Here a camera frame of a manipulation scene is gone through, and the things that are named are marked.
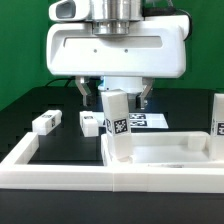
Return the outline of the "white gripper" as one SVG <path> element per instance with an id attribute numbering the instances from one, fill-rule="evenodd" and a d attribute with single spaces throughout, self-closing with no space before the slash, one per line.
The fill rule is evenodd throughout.
<path id="1" fill-rule="evenodd" d="M 89 78 L 126 76 L 176 78 L 186 70 L 186 17 L 149 17 L 126 35 L 96 36 L 89 23 L 53 25 L 47 35 L 47 67 L 54 75 L 74 75 L 83 105 L 92 105 Z M 136 107 L 144 109 L 154 79 L 143 78 Z"/>

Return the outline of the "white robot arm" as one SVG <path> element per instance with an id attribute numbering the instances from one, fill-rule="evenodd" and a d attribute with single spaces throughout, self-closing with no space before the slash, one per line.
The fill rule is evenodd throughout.
<path id="1" fill-rule="evenodd" d="M 156 78 L 178 78 L 186 70 L 190 16 L 168 5 L 145 8 L 142 0 L 58 0 L 49 7 L 46 61 L 54 75 L 73 76 L 86 105 L 88 80 L 101 91 L 122 89 L 138 108 Z"/>

